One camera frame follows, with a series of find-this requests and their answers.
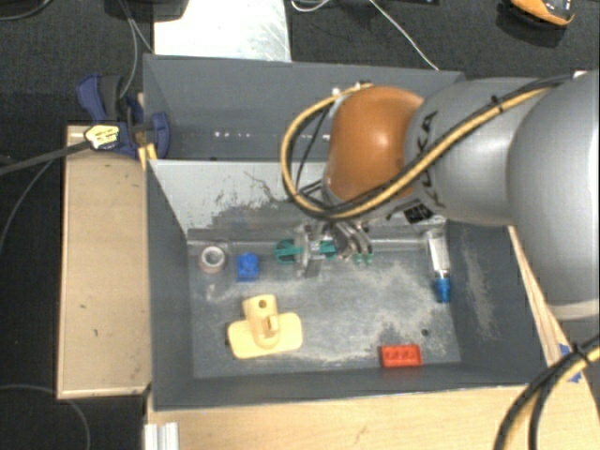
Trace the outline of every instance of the blue block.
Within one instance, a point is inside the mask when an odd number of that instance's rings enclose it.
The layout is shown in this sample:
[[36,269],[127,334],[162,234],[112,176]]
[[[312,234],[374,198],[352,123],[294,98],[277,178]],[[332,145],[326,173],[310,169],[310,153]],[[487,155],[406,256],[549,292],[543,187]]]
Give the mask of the blue block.
[[237,256],[237,281],[254,281],[259,275],[259,258],[248,252]]

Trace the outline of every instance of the red block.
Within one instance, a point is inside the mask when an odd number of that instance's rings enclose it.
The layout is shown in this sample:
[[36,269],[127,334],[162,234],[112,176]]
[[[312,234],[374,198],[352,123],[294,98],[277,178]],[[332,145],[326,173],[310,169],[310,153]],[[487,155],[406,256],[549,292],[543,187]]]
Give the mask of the red block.
[[382,367],[421,367],[423,358],[418,345],[383,345],[380,347]]

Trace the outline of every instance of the black floor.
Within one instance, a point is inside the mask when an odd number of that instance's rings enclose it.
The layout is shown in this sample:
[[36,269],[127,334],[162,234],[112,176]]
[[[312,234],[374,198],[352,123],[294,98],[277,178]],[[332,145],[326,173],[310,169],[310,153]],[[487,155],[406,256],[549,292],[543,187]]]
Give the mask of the black floor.
[[[468,77],[563,74],[598,67],[600,5],[577,2],[561,34],[531,29],[498,8],[500,0],[425,5],[378,0],[442,69]],[[151,8],[131,7],[151,37]],[[407,41],[368,2],[337,0],[288,15],[298,61],[426,68]],[[6,10],[0,7],[0,14]],[[37,16],[0,22],[0,155],[29,158],[64,144],[65,127],[86,119],[74,86],[92,72],[128,75],[132,44],[111,0],[54,0]],[[141,72],[135,80],[142,89]],[[0,228],[31,180],[1,177]],[[0,255],[0,385],[53,387],[61,240],[61,166],[54,164],[23,203]],[[80,402],[92,448],[140,447],[140,398]],[[0,447],[83,449],[78,415],[35,390],[0,390]]]

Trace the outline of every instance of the orange device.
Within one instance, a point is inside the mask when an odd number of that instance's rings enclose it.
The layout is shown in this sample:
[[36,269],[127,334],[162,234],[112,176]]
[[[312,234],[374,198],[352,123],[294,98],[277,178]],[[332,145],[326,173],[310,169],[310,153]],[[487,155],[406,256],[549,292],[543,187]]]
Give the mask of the orange device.
[[[325,173],[338,199],[348,202],[402,170],[406,131],[422,103],[418,95],[391,86],[364,88],[341,103]],[[399,196],[410,192],[407,188]]]
[[565,27],[575,18],[573,0],[508,0],[508,4],[513,14],[537,26]]

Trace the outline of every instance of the yellow cable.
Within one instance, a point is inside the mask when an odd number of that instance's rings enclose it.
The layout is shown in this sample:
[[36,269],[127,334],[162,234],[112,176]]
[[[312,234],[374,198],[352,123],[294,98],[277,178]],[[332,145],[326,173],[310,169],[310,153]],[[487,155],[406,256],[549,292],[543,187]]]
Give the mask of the yellow cable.
[[[279,155],[280,162],[281,162],[281,168],[282,168],[283,183],[284,183],[286,189],[288,189],[288,191],[293,195],[294,201],[301,207],[303,207],[311,212],[314,212],[317,214],[324,213],[324,211],[320,207],[312,204],[307,199],[305,199],[302,195],[300,195],[297,192],[297,189],[293,185],[292,176],[290,175],[290,171],[287,168],[287,161],[286,161],[286,155],[287,155],[287,151],[288,151],[292,136],[295,133],[295,131],[297,130],[297,128],[312,114],[314,114],[315,112],[318,112],[322,108],[324,108],[327,105],[329,105],[330,103],[334,102],[336,99],[338,99],[344,95],[349,95],[350,93],[356,92],[357,90],[360,90],[360,88],[362,88],[362,87],[349,88],[348,90],[345,90],[344,92],[340,93],[338,96],[333,96],[333,97],[329,97],[324,100],[321,100],[320,102],[316,103],[312,107],[309,107],[308,109],[304,110],[292,121],[292,123],[290,124],[290,126],[288,127],[288,130],[286,131],[286,133],[284,135],[283,141],[281,143],[281,152]],[[530,92],[526,92],[526,93],[523,93],[516,97],[510,98],[509,100],[506,100],[504,103],[498,104],[497,106],[492,107],[488,111],[475,117],[473,120],[466,122],[465,124],[456,128],[452,133],[447,135],[439,145],[437,145],[436,147],[431,149],[429,152],[427,152],[409,172],[407,172],[405,175],[403,175],[401,178],[399,178],[396,182],[394,182],[388,189],[384,190],[383,192],[381,192],[377,196],[373,197],[372,199],[368,200],[367,202],[364,202],[364,203],[362,203],[350,210],[347,210],[345,212],[333,214],[330,217],[331,218],[355,217],[355,216],[362,214],[362,213],[372,209],[373,207],[391,199],[392,197],[394,197],[395,194],[397,194],[402,189],[404,189],[406,186],[408,186],[410,184],[410,182],[419,175],[419,173],[426,170],[441,154],[443,154],[446,150],[448,150],[448,148],[450,148],[455,142],[457,142],[458,140],[460,140],[461,138],[463,138],[464,136],[466,136],[467,134],[469,134],[470,132],[472,132],[473,130],[478,128],[479,126],[485,124],[487,121],[491,120],[498,114],[500,114],[506,110],[510,110],[511,108],[516,107],[520,103],[522,103],[530,98],[534,98],[534,97],[538,96],[539,94],[546,92],[547,90],[548,90],[548,88],[540,88],[540,89],[532,90]]]
[[311,107],[308,107],[303,112],[298,114],[298,116],[296,116],[293,119],[293,121],[290,123],[288,130],[283,135],[283,140],[281,141],[281,146],[279,149],[279,162],[281,164],[281,174],[283,176],[283,183],[284,183],[286,189],[288,189],[288,191],[294,196],[294,199],[297,199],[297,198],[302,199],[301,206],[304,206],[308,210],[311,210],[313,212],[321,212],[322,211],[322,209],[320,207],[315,206],[312,203],[310,203],[308,200],[302,198],[300,196],[300,194],[296,191],[296,188],[293,186],[292,175],[290,174],[290,169],[288,169],[288,165],[287,165],[288,149],[290,148],[293,134],[298,129],[298,127],[300,127],[300,125],[307,118],[309,118],[312,114],[318,112],[319,110],[324,109],[328,105],[334,103],[339,98],[346,97],[350,94],[358,92],[359,90],[362,90],[363,88],[368,88],[370,86],[373,86],[373,84],[372,83],[359,83],[355,86],[347,88],[346,90],[343,90],[342,92],[338,93],[337,95],[332,95],[331,97],[324,98],[323,100],[315,103]]

